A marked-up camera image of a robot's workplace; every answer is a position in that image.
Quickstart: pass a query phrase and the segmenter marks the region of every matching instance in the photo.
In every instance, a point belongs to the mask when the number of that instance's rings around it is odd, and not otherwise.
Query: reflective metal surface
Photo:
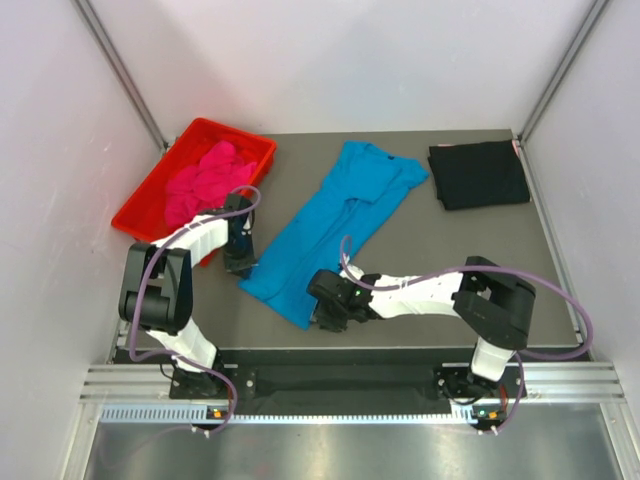
[[[164,428],[101,424],[86,479],[622,478],[597,405],[524,405],[497,438],[453,426],[255,425],[210,440],[171,432],[114,470],[97,454],[102,444],[119,462]]]

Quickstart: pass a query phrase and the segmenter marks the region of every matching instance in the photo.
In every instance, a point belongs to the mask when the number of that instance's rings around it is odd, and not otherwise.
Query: gray mat
[[[429,170],[429,145],[511,138],[509,131],[321,133],[271,136],[278,142],[273,168],[260,186],[254,243],[259,255],[307,202],[336,162],[346,140],[369,141],[395,155],[413,157]],[[414,189],[367,242],[354,264],[368,272],[420,274],[462,265],[482,255],[499,265],[525,269],[557,282],[533,203],[445,212],[433,179]],[[223,348],[451,347],[471,346],[476,335],[461,320],[400,317],[352,324],[335,334],[301,330],[236,286],[220,258],[194,271],[194,318],[204,335]],[[142,348],[156,346],[140,336]],[[531,345],[575,345],[564,302],[538,290]]]

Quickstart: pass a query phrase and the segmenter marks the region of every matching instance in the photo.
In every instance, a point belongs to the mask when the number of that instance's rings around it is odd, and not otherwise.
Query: metal frame
[[[160,151],[166,150],[168,142],[162,135],[155,119],[147,108],[142,95],[131,78],[127,68],[102,25],[90,0],[72,0],[81,17],[105,54],[116,77],[131,100],[141,120]],[[540,220],[549,244],[553,261],[558,272],[561,286],[573,294],[573,285],[561,253],[553,228],[548,206],[540,189],[526,151],[526,141],[535,130],[544,112],[553,100],[571,66],[602,17],[610,0],[594,0],[580,28],[564,52],[561,61],[551,76],[542,95],[537,101],[517,136],[516,146],[526,170],[527,178],[538,208]],[[570,310],[576,328],[578,340],[584,332],[582,321]],[[110,359],[118,348],[124,347],[128,325],[117,322]],[[615,368],[609,362],[565,362],[565,363],[525,363],[525,381],[529,395],[523,403],[597,403],[601,406],[604,422],[608,430],[613,450],[624,478],[640,476],[640,435],[626,403],[624,392]],[[204,403],[192,401],[174,401],[168,398],[169,380],[163,377],[157,365],[94,365],[89,369],[85,385],[78,403],[72,441],[68,455],[62,467],[60,478],[68,480],[83,479],[88,465],[97,426],[102,418],[113,420],[114,412],[137,417],[141,406],[147,413],[168,410],[198,412],[203,405],[215,406],[215,401]],[[464,409],[453,409],[451,416],[434,418],[433,416],[393,416],[384,418],[369,417],[241,417],[234,423],[464,423]]]

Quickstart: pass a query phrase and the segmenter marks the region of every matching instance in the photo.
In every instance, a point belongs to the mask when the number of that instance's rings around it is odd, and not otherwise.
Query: gray floor
[[[468,426],[243,425],[205,440],[101,424],[85,480],[622,479],[600,407],[523,405],[495,436]],[[101,448],[108,470],[96,455]]]
[[[395,155],[413,157],[428,168],[428,147],[511,138],[509,131],[323,133],[273,135],[278,142],[271,173],[260,186],[254,242],[258,255],[306,203],[333,166],[346,140],[370,141]],[[354,264],[370,272],[420,274],[462,265],[482,255],[497,264],[521,268],[557,282],[533,203],[445,212],[433,179],[415,188],[394,215],[367,242]],[[218,258],[194,271],[194,318],[204,335],[223,348],[449,347],[470,346],[474,333],[460,320],[405,317],[353,324],[335,334],[303,331],[261,304],[224,273]],[[575,345],[564,302],[539,289],[530,345]],[[140,347],[155,346],[147,336]]]

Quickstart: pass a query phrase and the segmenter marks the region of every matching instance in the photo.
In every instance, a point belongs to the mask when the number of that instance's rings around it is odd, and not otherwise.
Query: blue cloth
[[[316,301],[307,285],[320,269],[339,271],[342,237],[352,236],[355,255],[409,190],[428,176],[417,160],[391,156],[370,143],[346,142],[322,188],[276,237],[240,288],[309,328]]]

